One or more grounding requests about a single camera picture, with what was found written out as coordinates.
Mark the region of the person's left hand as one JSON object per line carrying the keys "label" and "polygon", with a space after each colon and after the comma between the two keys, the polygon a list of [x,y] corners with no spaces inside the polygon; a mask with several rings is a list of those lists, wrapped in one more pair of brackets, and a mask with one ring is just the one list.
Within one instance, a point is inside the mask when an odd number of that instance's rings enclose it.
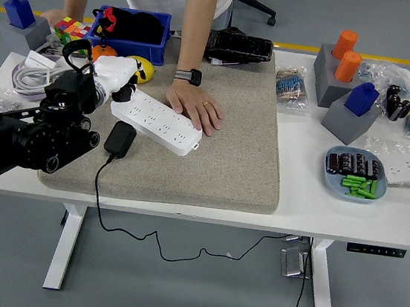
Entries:
{"label": "person's left hand", "polygon": [[212,136],[215,130],[221,129],[221,108],[201,87],[174,79],[166,90],[166,99],[175,112],[191,120],[196,130]]}

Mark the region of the person's right hand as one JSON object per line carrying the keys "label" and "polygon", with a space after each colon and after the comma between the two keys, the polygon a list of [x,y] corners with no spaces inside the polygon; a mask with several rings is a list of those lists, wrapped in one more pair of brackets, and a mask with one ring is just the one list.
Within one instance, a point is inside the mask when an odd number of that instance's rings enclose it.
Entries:
{"label": "person's right hand", "polygon": [[63,19],[68,17],[68,14],[66,11],[62,9],[52,9],[52,10],[47,10],[43,13],[41,13],[41,17],[45,18],[48,21],[48,24],[50,27],[54,27],[56,24],[61,22]]}

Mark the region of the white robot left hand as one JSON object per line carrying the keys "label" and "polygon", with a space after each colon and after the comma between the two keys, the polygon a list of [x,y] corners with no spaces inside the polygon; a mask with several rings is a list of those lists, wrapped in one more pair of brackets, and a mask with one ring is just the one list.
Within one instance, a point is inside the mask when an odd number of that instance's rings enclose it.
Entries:
{"label": "white robot left hand", "polygon": [[94,84],[101,106],[109,97],[117,103],[131,101],[136,92],[137,71],[142,64],[133,58],[100,56],[94,63]]}

